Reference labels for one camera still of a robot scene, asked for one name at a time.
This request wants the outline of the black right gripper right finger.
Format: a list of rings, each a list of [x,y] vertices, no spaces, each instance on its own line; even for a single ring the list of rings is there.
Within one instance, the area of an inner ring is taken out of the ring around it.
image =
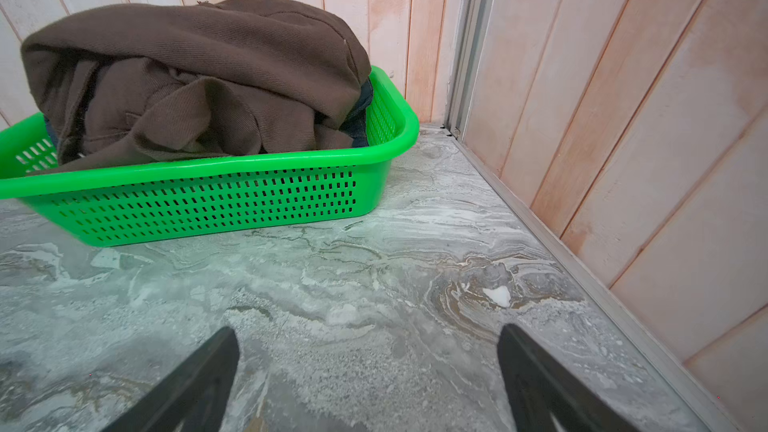
[[[635,431],[516,324],[506,324],[497,356],[518,431]]]

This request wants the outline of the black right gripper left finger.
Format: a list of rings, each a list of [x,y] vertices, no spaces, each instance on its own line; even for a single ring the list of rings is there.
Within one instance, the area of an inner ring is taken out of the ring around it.
[[[240,357],[235,331],[223,327],[107,431],[218,431]]]

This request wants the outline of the brown trousers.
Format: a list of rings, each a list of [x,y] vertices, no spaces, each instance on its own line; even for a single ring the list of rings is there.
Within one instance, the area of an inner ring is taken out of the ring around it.
[[[94,8],[20,55],[65,172],[352,148],[372,71],[341,18],[294,0]]]

